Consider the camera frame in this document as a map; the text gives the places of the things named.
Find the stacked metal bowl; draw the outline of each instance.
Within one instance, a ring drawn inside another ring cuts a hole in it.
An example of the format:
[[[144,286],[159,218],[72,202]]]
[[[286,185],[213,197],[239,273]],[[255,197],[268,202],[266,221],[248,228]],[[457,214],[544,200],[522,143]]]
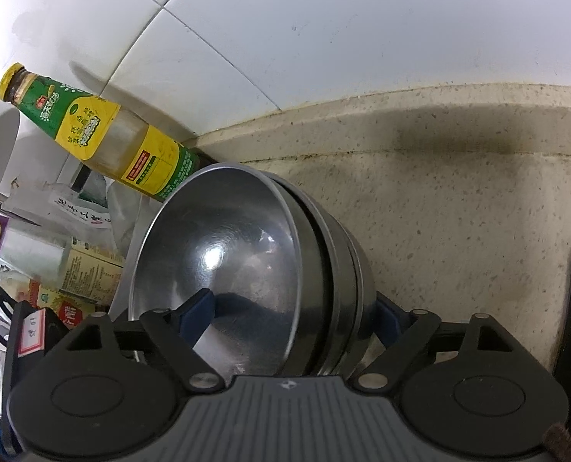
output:
[[[273,174],[212,165],[163,204],[135,266],[130,317],[201,288],[217,306],[194,350],[226,381],[349,376],[369,345],[376,291],[360,245]]]

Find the silver screw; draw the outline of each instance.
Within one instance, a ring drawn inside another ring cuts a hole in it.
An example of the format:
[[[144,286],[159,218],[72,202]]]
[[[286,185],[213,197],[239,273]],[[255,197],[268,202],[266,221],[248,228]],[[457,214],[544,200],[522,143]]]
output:
[[[388,384],[388,379],[381,373],[365,373],[358,377],[358,383],[365,389],[381,389]]]
[[[219,384],[219,377],[211,372],[202,372],[192,375],[189,385],[197,389],[210,389]]]

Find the sticker with red border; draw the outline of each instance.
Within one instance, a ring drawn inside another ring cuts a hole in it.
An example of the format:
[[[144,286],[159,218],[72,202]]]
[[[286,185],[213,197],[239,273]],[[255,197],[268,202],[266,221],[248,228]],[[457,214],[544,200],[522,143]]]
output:
[[[44,349],[45,323],[45,309],[35,311],[25,318],[18,347],[19,358]]]

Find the gray gripper base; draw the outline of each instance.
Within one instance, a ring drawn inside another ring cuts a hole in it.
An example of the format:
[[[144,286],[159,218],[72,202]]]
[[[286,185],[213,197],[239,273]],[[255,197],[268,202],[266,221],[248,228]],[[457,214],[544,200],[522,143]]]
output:
[[[414,434],[385,398],[331,377],[238,377],[191,399],[160,439],[121,462],[423,462],[468,460]],[[530,457],[551,462],[549,454]]]

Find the bottle with green and yellow label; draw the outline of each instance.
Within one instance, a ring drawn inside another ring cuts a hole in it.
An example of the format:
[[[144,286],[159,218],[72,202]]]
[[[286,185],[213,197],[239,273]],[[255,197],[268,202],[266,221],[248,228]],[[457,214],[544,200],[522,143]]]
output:
[[[210,164],[136,114],[14,64],[0,83],[11,102],[86,166],[160,201]]]

